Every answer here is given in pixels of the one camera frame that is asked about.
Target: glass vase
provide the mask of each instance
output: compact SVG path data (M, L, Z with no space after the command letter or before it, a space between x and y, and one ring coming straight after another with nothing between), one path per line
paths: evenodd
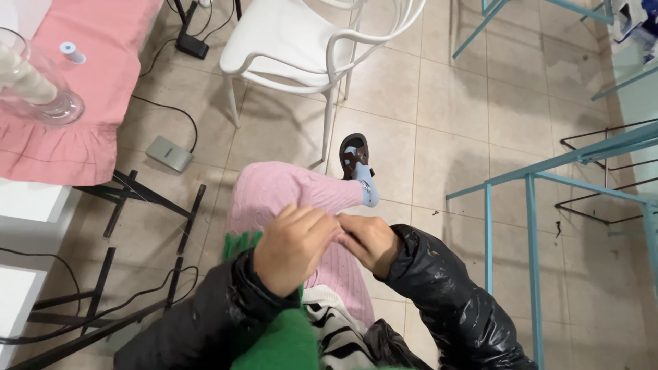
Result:
M51 127L76 122L82 98L72 92L54 62L38 47L0 27L0 100L22 116Z

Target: floor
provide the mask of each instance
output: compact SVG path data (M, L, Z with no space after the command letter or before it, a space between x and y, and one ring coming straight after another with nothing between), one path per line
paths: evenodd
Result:
M307 2L328 20L349 24L350 14L315 0ZM383 32L380 20L390 14L388 2L370 0L368 7L361 30ZM170 12L163 35L151 38L157 47L176 33L180 21L166 6L163 12ZM228 14L230 2L215 1L209 29ZM205 17L203 12L195 16L191 29L199 30ZM217 60L236 24L234 18L208 39L211 49L204 61L174 52L169 45L135 90L140 97L190 112L199 127L193 163L177 174L145 156L155 136L189 147L193 131L184 115L133 99L118 134L117 168L138 170L138 180L185 208L191 207L199 185L207 185L185 253L186 264L198 264L204 275L218 261L232 186L244 166L284 161L339 177L340 141L362 132L368 138L382 200L374 209L346 211L378 215L390 224L411 224L442 238L482 286L482 193L448 203L445 195L562 154L561 138L611 124L606 101L590 100L603 83L601 37L595 36L591 22L578 18L546 1L513 1L454 60L455 44L482 19L479 4L429 0L422 18L355 69L349 99L339 94L325 163L319 161L324 109L319 94L302 97L238 80L242 128L235 130L227 119ZM600 139L585 138L575 145ZM603 184L602 171L592 165L555 171ZM611 178L612 185L620 182L627 183ZM519 342L532 356L524 184L510 182L493 190L493 294L513 318ZM638 247L630 240L608 238L599 224L560 214L553 206L586 192L539 181L537 193L545 368L654 368L649 364L638 294L643 277L634 271ZM573 207L611 219L632 212L625 204L606 199ZM107 247L118 248L102 307L160 285L174 264L183 225L180 217L161 207L129 201L112 238L104 239L101 234L111 210L107 202L84 198L74 220L79 232L66 239L83 287L95 284ZM437 349L415 306L369 273L363 275L375 315L385 318L414 353L436 368ZM179 294L189 289L191 280L185 276ZM164 294L142 297L128 309L145 307ZM111 369L111 355L88 348L53 366L64 367Z

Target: pink knit pants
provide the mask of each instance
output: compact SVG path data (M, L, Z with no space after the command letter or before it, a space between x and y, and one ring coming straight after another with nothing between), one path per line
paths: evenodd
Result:
M310 204L335 215L362 201L363 190L355 180L338 180L287 163L253 163L242 170L233 189L226 231L262 231L290 203ZM354 318L366 327L372 325L372 302L357 261L338 243L329 245L304 288L320 284L335 291Z

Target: jacket sleeve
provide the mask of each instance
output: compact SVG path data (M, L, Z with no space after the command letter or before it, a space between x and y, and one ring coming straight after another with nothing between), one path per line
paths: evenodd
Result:
M538 368L517 342L510 317L441 240L408 225L391 229L403 248L383 281L418 307L444 368Z
M114 370L227 369L299 293L279 298L253 272L253 250L208 272L191 298L135 336L114 355Z

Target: white chair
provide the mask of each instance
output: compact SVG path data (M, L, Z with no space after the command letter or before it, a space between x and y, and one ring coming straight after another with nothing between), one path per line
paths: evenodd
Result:
M233 77L241 76L283 92L322 93L326 97L322 139L322 160L325 161L334 88L347 75L347 99L352 68L404 32L418 18L426 0L391 0L394 7L392 28L386 36L368 36L359 32L364 4L368 0L354 0L353 3L320 1L344 11L357 10L357 15L348 28L341 28L319 16L302 0L253 0L226 43L219 65L236 128L240 128L240 122ZM418 6L411 14L414 1ZM357 43L370 45L358 58ZM284 84L267 76L284 77L301 85Z

